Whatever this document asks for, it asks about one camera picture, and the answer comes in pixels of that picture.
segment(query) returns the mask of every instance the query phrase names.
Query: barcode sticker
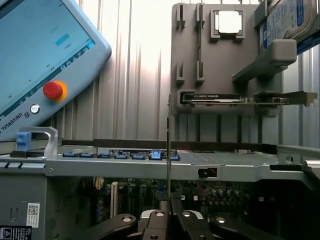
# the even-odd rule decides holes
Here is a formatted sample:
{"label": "barcode sticker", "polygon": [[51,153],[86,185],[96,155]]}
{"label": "barcode sticker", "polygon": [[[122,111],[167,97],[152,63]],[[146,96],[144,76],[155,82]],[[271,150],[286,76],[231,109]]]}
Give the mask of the barcode sticker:
{"label": "barcode sticker", "polygon": [[26,225],[35,229],[39,227],[40,203],[28,203],[28,211],[26,215]]}

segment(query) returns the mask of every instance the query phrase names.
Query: sheet metal panel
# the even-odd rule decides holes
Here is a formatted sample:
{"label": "sheet metal panel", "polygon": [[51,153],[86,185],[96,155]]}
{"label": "sheet metal panel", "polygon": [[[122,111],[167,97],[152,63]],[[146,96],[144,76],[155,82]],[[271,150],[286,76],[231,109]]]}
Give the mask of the sheet metal panel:
{"label": "sheet metal panel", "polygon": [[[50,119],[64,139],[165,140],[170,89],[171,9],[200,0],[77,0],[111,44],[99,78]],[[221,4],[221,0],[203,0]],[[258,0],[242,0],[257,4]],[[224,0],[223,4],[240,4]],[[319,47],[299,56],[279,83],[285,92],[319,92]],[[279,117],[185,115],[176,141],[264,142],[319,146],[319,107],[286,106]]]}

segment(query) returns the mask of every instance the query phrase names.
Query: blue latch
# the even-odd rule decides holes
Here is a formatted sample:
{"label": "blue latch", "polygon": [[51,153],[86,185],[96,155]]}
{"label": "blue latch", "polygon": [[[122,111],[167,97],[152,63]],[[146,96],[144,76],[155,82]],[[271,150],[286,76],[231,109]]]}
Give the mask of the blue latch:
{"label": "blue latch", "polygon": [[171,157],[171,161],[179,161],[179,157],[178,156],[172,156]]}
{"label": "blue latch", "polygon": [[16,134],[16,151],[28,151],[32,149],[32,136],[29,131],[19,131]]}
{"label": "blue latch", "polygon": [[160,150],[152,150],[149,156],[150,160],[161,160],[161,151]]}
{"label": "blue latch", "polygon": [[110,153],[100,153],[98,155],[98,159],[109,159],[110,157]]}
{"label": "blue latch", "polygon": [[80,158],[93,158],[94,156],[93,153],[81,153]]}
{"label": "blue latch", "polygon": [[134,160],[145,160],[144,155],[133,155],[132,159]]}
{"label": "blue latch", "polygon": [[128,159],[127,155],[115,155],[114,156],[115,159]]}
{"label": "blue latch", "polygon": [[64,154],[62,154],[63,157],[66,158],[75,158],[76,155],[73,152],[65,152]]}

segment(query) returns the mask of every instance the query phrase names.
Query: metal handle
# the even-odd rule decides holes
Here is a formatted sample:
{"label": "metal handle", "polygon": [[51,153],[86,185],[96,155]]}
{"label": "metal handle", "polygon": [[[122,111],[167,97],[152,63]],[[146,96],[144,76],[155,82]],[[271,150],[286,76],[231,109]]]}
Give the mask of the metal handle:
{"label": "metal handle", "polygon": [[19,132],[41,133],[48,136],[48,143],[44,149],[44,157],[56,156],[58,153],[58,130],[48,126],[24,126]]}

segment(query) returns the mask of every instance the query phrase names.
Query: circuit board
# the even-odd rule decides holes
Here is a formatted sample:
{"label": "circuit board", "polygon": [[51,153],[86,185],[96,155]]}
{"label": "circuit board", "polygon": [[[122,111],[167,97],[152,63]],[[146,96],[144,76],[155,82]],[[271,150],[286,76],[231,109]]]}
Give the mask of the circuit board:
{"label": "circuit board", "polygon": [[[92,204],[95,223],[118,214],[140,216],[143,211],[159,209],[168,199],[164,180],[96,178]],[[241,217],[247,214],[251,185],[244,182],[172,181],[172,198],[181,199],[183,208],[200,212],[204,218],[215,214]]]}

